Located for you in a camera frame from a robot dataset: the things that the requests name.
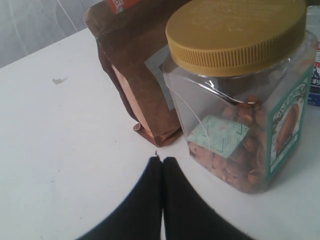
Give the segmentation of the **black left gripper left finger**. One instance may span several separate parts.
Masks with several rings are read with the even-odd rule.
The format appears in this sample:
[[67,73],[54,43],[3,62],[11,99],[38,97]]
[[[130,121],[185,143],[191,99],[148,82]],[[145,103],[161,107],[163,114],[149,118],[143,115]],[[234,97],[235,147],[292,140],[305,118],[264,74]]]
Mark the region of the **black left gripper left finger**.
[[162,162],[152,156],[123,202],[80,240],[159,240],[162,224]]

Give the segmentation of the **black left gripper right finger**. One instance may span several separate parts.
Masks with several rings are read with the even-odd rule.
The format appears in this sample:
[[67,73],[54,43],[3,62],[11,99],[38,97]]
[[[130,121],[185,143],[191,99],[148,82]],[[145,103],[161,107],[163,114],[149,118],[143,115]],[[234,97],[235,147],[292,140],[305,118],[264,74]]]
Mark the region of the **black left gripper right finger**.
[[167,240],[250,240],[195,191],[174,157],[162,162],[162,203]]

